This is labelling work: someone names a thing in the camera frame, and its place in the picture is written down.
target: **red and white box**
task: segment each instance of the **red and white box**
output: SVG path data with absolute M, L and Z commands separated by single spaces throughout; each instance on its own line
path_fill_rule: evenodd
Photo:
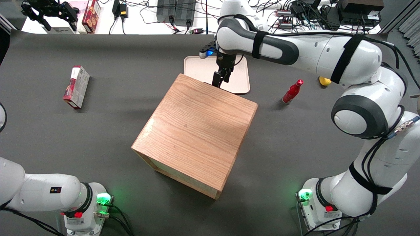
M 96 0 L 89 0 L 86 11 L 84 13 L 81 24 L 84 26 L 88 34 L 94 34 L 96 26 L 98 25 L 99 15 L 101 14 L 101 7 Z
M 73 66 L 70 83 L 64 93 L 63 100 L 74 109 L 81 108 L 89 78 L 89 74 L 82 66 Z

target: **green indicator light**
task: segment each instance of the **green indicator light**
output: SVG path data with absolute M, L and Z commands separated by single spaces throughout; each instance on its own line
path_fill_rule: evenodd
M 109 204 L 111 202 L 111 195 L 107 193 L 98 194 L 96 196 L 96 203 L 99 204 Z
M 300 196 L 300 199 L 305 202 L 305 201 L 309 201 L 310 196 L 312 195 L 312 190 L 310 189 L 301 189 L 298 193 L 298 195 Z

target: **warning label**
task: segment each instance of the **warning label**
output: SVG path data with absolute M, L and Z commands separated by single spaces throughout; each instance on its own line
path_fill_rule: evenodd
M 67 224 L 71 226 L 79 226 L 84 224 L 83 218 L 67 218 Z
M 334 218 L 338 218 L 338 217 L 340 217 L 340 213 L 335 213 L 335 212 L 325 212 L 324 213 L 324 218 L 334 219 Z

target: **beige tray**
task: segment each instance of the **beige tray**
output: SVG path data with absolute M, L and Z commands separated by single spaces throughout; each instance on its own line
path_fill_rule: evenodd
M 240 59 L 241 56 L 237 56 L 236 62 Z M 218 69 L 216 56 L 210 56 L 206 59 L 200 59 L 199 56 L 189 56 L 184 59 L 184 75 L 208 84 L 212 83 L 213 73 Z M 234 94 L 249 92 L 248 64 L 245 57 L 235 66 L 229 83 L 223 82 L 220 88 Z

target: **gray table surface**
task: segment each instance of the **gray table surface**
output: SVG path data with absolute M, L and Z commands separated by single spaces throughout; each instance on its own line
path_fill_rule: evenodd
M 331 122 L 331 108 L 343 92 L 338 85 L 321 89 L 315 75 L 247 57 L 251 91 L 243 97 L 259 107 L 217 201 L 154 172 L 130 149 L 183 72 L 184 58 L 197 55 L 211 40 L 205 35 L 13 32 L 0 66 L 0 101 L 8 113 L 0 156 L 27 173 L 64 173 L 102 183 L 131 219 L 136 235 L 298 236 L 294 193 L 309 178 L 345 171 L 363 143 Z M 78 64 L 93 78 L 83 109 L 74 111 L 62 95 L 71 67 Z M 281 97 L 297 79 L 305 82 L 300 94 L 281 106 Z M 407 101 L 402 104 L 415 111 Z M 401 190 L 360 223 L 358 235 L 418 235 L 419 176 L 416 163 Z M 56 213 L 29 215 L 56 226 Z M 102 232 L 124 234 L 110 220 Z M 0 235 L 49 233 L 0 212 Z

